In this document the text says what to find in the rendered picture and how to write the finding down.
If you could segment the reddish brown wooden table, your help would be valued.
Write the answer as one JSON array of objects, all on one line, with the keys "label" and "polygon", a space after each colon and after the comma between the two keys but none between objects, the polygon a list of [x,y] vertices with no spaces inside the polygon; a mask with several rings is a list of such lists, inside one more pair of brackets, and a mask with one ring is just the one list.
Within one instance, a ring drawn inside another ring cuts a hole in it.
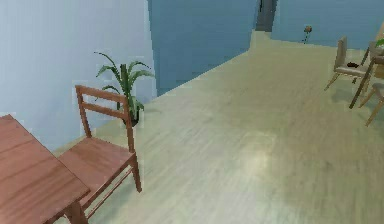
[{"label": "reddish brown wooden table", "polygon": [[10,115],[0,117],[0,224],[89,224],[89,188]]}]

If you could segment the green potted house plant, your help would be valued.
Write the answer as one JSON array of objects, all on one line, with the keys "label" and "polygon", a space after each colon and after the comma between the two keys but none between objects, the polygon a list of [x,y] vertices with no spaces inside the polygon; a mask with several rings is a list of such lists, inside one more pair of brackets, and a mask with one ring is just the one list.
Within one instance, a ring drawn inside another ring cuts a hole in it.
[{"label": "green potted house plant", "polygon": [[129,65],[121,64],[120,68],[117,68],[115,62],[107,54],[98,52],[98,55],[104,56],[110,62],[110,65],[103,65],[98,70],[97,77],[110,70],[120,86],[120,90],[118,90],[113,85],[106,85],[103,90],[113,90],[117,94],[125,96],[129,103],[131,124],[135,126],[139,121],[140,111],[144,109],[144,105],[132,95],[133,85],[139,77],[154,78],[155,75],[149,71],[150,67],[141,61],[133,61]]}]

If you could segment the reddish brown wooden chair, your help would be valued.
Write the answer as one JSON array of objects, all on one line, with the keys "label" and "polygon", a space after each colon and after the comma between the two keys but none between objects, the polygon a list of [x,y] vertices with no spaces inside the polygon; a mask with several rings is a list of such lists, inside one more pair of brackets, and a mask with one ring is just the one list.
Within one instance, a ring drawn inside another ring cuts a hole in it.
[{"label": "reddish brown wooden chair", "polygon": [[[125,96],[83,85],[76,85],[76,94],[82,124],[86,137],[61,154],[58,159],[74,173],[89,189],[90,192],[80,200],[83,210],[91,204],[111,185],[111,183],[127,168],[127,172],[117,181],[106,195],[85,215],[87,219],[101,207],[107,198],[122,182],[133,174],[138,192],[142,191],[139,164],[134,145],[133,127],[129,112],[129,104]],[[84,101],[83,96],[89,95],[123,105],[123,110],[110,109]],[[92,136],[86,111],[91,110],[101,114],[116,117],[125,121],[128,147],[121,147],[108,141]]]}]

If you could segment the dark brown wooden table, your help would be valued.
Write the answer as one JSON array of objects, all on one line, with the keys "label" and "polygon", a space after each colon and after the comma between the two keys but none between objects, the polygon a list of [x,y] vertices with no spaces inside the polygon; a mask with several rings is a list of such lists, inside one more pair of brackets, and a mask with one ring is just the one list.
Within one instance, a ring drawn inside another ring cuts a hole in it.
[{"label": "dark brown wooden table", "polygon": [[355,106],[357,99],[361,95],[363,88],[367,83],[368,78],[371,76],[372,68],[375,65],[384,65],[384,39],[378,40],[376,42],[372,42],[369,45],[364,55],[364,59],[366,59],[369,55],[372,55],[372,58],[370,59],[368,68],[364,73],[363,78],[359,84],[359,87],[349,105],[350,109],[352,109]]}]

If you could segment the pale wooden chair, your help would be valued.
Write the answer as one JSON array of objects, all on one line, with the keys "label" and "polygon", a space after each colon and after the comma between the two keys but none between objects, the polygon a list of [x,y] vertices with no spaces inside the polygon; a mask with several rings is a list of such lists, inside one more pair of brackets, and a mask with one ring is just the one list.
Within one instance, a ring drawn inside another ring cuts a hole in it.
[{"label": "pale wooden chair", "polygon": [[351,67],[347,67],[347,63],[349,62],[346,61],[346,54],[347,54],[347,37],[343,36],[338,40],[338,43],[337,43],[337,54],[336,54],[335,63],[333,67],[333,76],[329,80],[324,90],[327,90],[338,79],[340,75],[352,77],[353,82],[356,82],[357,79],[363,78],[363,75],[368,68],[368,66],[364,65],[366,59],[363,58],[358,68],[351,68]]}]

